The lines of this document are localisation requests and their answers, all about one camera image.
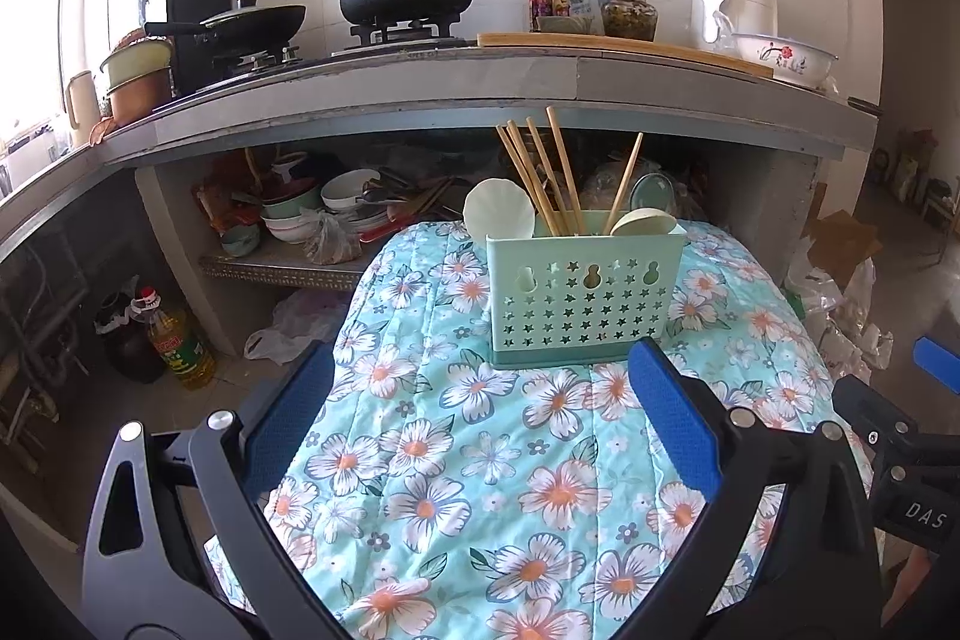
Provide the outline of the stack of bowls on shelf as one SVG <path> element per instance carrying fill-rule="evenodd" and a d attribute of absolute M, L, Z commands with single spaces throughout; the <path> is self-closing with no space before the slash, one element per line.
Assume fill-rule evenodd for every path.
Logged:
<path fill-rule="evenodd" d="M 382 184 L 374 169 L 325 172 L 308 152 L 281 154 L 270 166 L 260 192 L 260 216 L 268 232 L 285 244 L 304 244 L 314 220 L 334 216 L 355 234 L 381 229 L 389 222 L 389 202 L 366 197 Z"/>

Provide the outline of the floral turquoise quilted cloth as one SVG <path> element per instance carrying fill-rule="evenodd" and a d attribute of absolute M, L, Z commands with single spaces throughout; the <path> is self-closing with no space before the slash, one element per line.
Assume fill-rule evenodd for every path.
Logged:
<path fill-rule="evenodd" d="M 464 226 L 387 242 L 254 494 L 353 637 L 610 637 L 703 512 L 623 364 L 494 369 L 488 294 Z"/>

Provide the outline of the cream round plastic spoon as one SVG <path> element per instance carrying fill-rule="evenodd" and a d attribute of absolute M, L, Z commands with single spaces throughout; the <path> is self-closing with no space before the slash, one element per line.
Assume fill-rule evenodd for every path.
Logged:
<path fill-rule="evenodd" d="M 610 236 L 667 236 L 675 227 L 677 220 L 663 209 L 636 208 L 613 224 Z"/>

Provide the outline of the white plastic bag on floor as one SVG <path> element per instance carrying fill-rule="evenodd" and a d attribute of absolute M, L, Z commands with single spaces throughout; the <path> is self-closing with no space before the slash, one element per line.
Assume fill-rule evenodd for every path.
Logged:
<path fill-rule="evenodd" d="M 314 342 L 331 342 L 347 315 L 342 292 L 298 289 L 275 305 L 270 325 L 254 331 L 244 343 L 247 360 L 290 364 Z"/>

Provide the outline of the green star-perforated utensil holder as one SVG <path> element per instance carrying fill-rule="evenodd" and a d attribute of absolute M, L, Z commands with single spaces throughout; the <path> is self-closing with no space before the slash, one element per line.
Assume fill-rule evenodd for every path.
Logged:
<path fill-rule="evenodd" d="M 490 362 L 547 369 L 622 360 L 664 330 L 688 236 L 607 236 L 605 214 L 584 213 L 584 236 L 487 242 Z"/>

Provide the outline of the cream enamel pot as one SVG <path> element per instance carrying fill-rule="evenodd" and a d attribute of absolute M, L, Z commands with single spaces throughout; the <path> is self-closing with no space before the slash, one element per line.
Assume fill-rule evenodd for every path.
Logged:
<path fill-rule="evenodd" d="M 140 37 L 117 47 L 101 62 L 110 117 L 119 127 L 171 103 L 171 62 L 172 44 L 164 37 Z"/>

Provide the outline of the wooden cutting board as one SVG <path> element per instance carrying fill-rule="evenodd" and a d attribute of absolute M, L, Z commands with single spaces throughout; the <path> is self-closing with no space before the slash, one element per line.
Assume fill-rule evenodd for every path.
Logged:
<path fill-rule="evenodd" d="M 553 32 L 480 32 L 477 35 L 480 47 L 544 47 L 544 49 L 578 49 L 603 53 L 630 53 L 649 57 L 674 58 L 687 64 L 711 65 L 711 67 L 747 73 L 760 78 L 771 78 L 773 70 L 766 65 L 752 64 L 742 58 L 704 52 L 692 47 L 659 44 L 659 42 L 636 41 L 621 37 L 594 34 L 553 34 Z"/>

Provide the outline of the glass jar of pickles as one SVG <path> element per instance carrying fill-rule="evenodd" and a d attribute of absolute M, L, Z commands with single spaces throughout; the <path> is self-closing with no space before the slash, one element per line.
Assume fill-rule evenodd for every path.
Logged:
<path fill-rule="evenodd" d="M 608 0 L 602 7 L 608 37 L 652 42 L 656 39 L 658 10 L 649 0 Z"/>

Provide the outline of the cream shell-shaped plastic scoop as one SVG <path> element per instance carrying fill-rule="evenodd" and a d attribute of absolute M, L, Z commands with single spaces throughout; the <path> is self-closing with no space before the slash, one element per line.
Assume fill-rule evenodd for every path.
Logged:
<path fill-rule="evenodd" d="M 485 179 L 467 193 L 462 218 L 477 244 L 488 239 L 530 239 L 535 208 L 523 187 L 508 179 Z"/>

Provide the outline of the black wok with lid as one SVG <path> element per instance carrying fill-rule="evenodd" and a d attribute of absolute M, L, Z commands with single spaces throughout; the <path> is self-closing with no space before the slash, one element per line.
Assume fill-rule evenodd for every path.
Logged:
<path fill-rule="evenodd" d="M 215 14 L 200 23 L 145 23 L 149 37 L 192 37 L 220 49 L 267 50 L 283 47 L 306 19 L 304 5 L 247 5 Z"/>

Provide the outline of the bamboo chopstick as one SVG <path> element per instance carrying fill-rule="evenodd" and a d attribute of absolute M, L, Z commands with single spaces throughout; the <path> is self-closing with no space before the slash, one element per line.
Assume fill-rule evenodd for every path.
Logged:
<path fill-rule="evenodd" d="M 537 208 L 539 208 L 539 213 L 542 214 L 542 218 L 544 218 L 545 223 L 547 223 L 550 234 L 553 237 L 560 237 L 563 234 L 562 225 L 560 224 L 560 220 L 558 220 L 558 216 L 556 216 L 555 209 L 551 208 L 550 200 L 547 197 L 547 193 L 545 193 L 544 187 L 540 184 L 539 174 L 537 174 L 537 170 L 535 170 L 535 166 L 532 164 L 532 159 L 529 158 L 521 130 L 519 130 L 514 120 L 509 120 L 506 128 L 508 129 L 509 138 L 511 138 L 512 147 L 514 151 L 516 151 L 517 158 L 521 161 L 521 169 L 523 169 L 524 177 L 526 177 L 526 185 L 529 187 L 530 193 L 532 193 L 532 198 L 534 198 Z"/>
<path fill-rule="evenodd" d="M 512 162 L 512 167 L 514 167 L 514 170 L 516 170 L 517 177 L 519 177 L 519 181 L 521 181 L 521 184 L 523 184 L 524 190 L 526 190 L 527 196 L 534 205 L 535 211 L 537 211 L 537 214 L 539 214 L 540 220 L 544 221 L 542 214 L 539 213 L 539 208 L 537 208 L 537 205 L 534 202 L 534 198 L 532 198 L 532 193 L 530 193 L 529 187 L 526 185 L 526 177 L 524 177 L 523 169 L 521 169 L 521 161 L 519 161 L 519 158 L 517 158 L 516 151 L 514 151 L 514 148 L 512 147 L 511 138 L 509 138 L 508 135 L 508 129 L 505 127 L 505 125 L 498 125 L 498 127 L 496 127 L 496 133 L 498 133 L 498 138 L 500 138 L 501 145 L 505 147 L 506 154 L 508 154 L 508 158 Z"/>
<path fill-rule="evenodd" d="M 548 188 L 550 188 L 550 193 L 553 197 L 553 203 L 555 203 L 556 214 L 558 214 L 558 221 L 560 221 L 560 224 L 563 226 L 565 234 L 567 236 L 573 236 L 574 218 L 571 216 L 571 214 L 569 214 L 568 208 L 566 208 L 562 187 L 560 187 L 560 182 L 558 182 L 555 172 L 553 172 L 550 156 L 548 156 L 544 142 L 542 142 L 542 136 L 540 136 L 539 128 L 537 128 L 537 125 L 535 125 L 532 117 L 527 117 L 526 125 L 527 130 L 529 130 L 530 139 L 534 145 L 535 152 L 537 152 L 537 158 L 539 158 L 540 169 L 544 171 L 545 181 L 547 181 Z"/>
<path fill-rule="evenodd" d="M 630 156 L 626 159 L 622 177 L 620 177 L 619 180 L 619 186 L 617 187 L 617 191 L 615 191 L 615 195 L 613 195 L 612 206 L 610 206 L 608 210 L 607 220 L 605 220 L 604 229 L 602 229 L 604 236 L 610 236 L 610 234 L 612 234 L 613 224 L 619 219 L 619 214 L 620 211 L 622 211 L 622 205 L 626 197 L 626 190 L 628 190 L 628 185 L 630 185 L 631 175 L 633 175 L 633 170 L 635 170 L 636 163 L 640 157 L 643 136 L 642 131 L 636 133 L 635 143 L 633 143 L 633 148 L 631 148 Z"/>
<path fill-rule="evenodd" d="M 556 115 L 556 110 L 553 106 L 547 106 L 545 113 L 547 114 L 551 135 L 553 135 L 553 141 L 555 142 L 556 152 L 558 152 L 558 158 L 560 158 L 560 164 L 562 164 L 566 190 L 568 190 L 569 195 L 569 204 L 571 208 L 573 208 L 574 219 L 576 220 L 576 226 L 578 226 L 578 234 L 579 236 L 585 236 L 586 221 L 584 220 L 581 203 L 579 203 L 578 187 L 576 187 L 576 182 L 574 182 L 573 167 L 571 167 L 571 163 L 569 162 L 565 138 L 563 138 L 562 129 L 560 128 L 560 124 L 558 124 L 558 115 Z"/>

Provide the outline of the yellow cooking oil bottle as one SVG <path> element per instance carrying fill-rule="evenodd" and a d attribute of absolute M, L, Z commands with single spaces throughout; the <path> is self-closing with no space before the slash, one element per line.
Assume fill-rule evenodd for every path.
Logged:
<path fill-rule="evenodd" d="M 217 361 L 205 339 L 182 308 L 161 298 L 155 287 L 143 286 L 133 299 L 133 315 L 145 325 L 146 336 L 185 390 L 199 390 L 215 377 Z"/>

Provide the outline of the white floral enamel basin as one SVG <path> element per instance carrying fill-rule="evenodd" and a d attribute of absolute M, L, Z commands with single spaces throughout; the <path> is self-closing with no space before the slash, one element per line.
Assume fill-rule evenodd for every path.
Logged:
<path fill-rule="evenodd" d="M 798 88 L 820 88 L 838 62 L 828 50 L 779 35 L 734 32 L 732 42 L 743 60 L 768 67 L 775 80 Z"/>

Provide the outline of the green ceramic spoon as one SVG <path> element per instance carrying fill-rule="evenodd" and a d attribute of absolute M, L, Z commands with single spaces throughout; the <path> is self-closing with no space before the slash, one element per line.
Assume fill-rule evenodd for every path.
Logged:
<path fill-rule="evenodd" d="M 630 208 L 660 209 L 674 214 L 677 209 L 674 182 L 662 172 L 646 172 L 631 187 Z"/>

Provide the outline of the grey concrete kitchen counter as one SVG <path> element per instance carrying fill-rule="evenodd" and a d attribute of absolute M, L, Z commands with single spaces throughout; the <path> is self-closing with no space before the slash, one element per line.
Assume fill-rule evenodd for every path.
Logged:
<path fill-rule="evenodd" d="M 488 128 L 555 107 L 566 128 L 644 131 L 838 159 L 874 115 L 711 60 L 584 47 L 361 55 L 187 97 L 50 164 L 2 203 L 5 255 L 122 167 L 327 136 Z"/>

